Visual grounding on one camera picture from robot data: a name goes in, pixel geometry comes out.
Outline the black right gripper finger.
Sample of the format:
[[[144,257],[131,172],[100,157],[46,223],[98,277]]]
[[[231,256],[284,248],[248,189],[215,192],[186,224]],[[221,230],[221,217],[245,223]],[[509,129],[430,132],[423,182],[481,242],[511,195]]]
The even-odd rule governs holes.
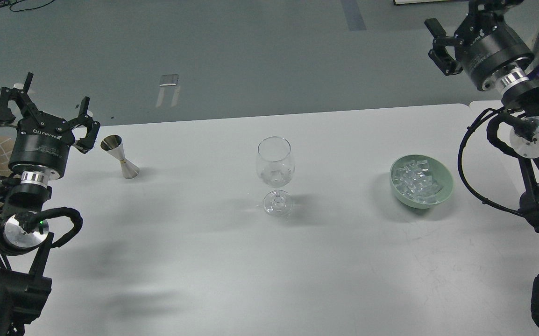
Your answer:
[[[457,75],[462,72],[460,61],[452,57],[447,47],[457,47],[461,40],[455,36],[448,36],[446,30],[436,18],[425,20],[425,26],[432,35],[432,48],[428,51],[428,57],[438,67],[443,75]]]
[[[509,9],[522,4],[522,0],[470,0],[466,26],[471,34],[489,35],[502,25]]]

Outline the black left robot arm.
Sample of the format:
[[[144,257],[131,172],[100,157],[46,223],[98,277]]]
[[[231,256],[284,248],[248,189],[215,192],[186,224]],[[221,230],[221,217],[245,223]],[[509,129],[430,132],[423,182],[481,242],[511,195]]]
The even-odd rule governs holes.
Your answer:
[[[0,89],[0,127],[17,132],[10,174],[0,175],[0,336],[23,336],[43,312],[52,291],[44,274],[50,251],[83,227],[77,209],[43,208],[52,197],[50,182],[65,175],[71,148],[88,153],[99,132],[88,114],[90,98],[66,120],[37,108],[29,96],[32,79],[28,73],[21,88]]]

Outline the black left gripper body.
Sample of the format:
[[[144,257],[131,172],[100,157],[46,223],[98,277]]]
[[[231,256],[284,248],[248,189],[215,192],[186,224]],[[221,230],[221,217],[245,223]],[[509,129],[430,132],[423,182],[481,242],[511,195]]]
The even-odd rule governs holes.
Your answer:
[[[36,122],[21,119],[17,124],[17,138],[7,167],[21,175],[24,171],[40,171],[51,180],[64,176],[70,146],[75,137],[71,130],[58,131],[67,124],[64,119],[46,119]]]

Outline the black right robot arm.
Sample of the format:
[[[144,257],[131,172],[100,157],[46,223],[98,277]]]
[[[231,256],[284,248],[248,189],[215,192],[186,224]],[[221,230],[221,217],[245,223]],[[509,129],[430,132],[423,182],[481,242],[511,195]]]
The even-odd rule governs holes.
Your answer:
[[[458,149],[462,183],[483,204],[523,217],[539,232],[539,50],[532,52],[504,14],[519,0],[471,0],[464,21],[447,34],[436,18],[425,20],[433,37],[428,56],[443,75],[466,71],[479,91],[496,89],[502,108],[485,109],[467,128]],[[506,208],[475,191],[462,169],[462,155],[472,134],[487,123],[488,142],[517,159],[525,192],[517,210]]]

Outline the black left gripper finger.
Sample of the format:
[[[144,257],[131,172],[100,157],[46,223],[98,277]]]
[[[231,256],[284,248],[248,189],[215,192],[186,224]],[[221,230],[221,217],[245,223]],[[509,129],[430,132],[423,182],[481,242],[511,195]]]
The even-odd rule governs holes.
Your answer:
[[[37,108],[28,94],[32,79],[33,73],[29,72],[20,89],[0,89],[0,127],[15,128],[17,133],[48,131],[45,113]]]
[[[64,143],[75,147],[82,154],[93,149],[100,128],[100,123],[88,114],[89,103],[90,98],[84,97],[78,107],[78,116],[64,122]],[[86,132],[84,137],[77,140],[72,131],[79,126],[86,128]]]

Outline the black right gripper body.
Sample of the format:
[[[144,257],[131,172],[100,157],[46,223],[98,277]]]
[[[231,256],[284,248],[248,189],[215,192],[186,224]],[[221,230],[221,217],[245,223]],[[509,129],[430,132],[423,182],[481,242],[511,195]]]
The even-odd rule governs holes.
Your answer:
[[[514,63],[525,70],[534,59],[533,52],[504,19],[468,16],[455,32],[462,44],[455,47],[460,62],[479,91],[491,89],[490,77]]]

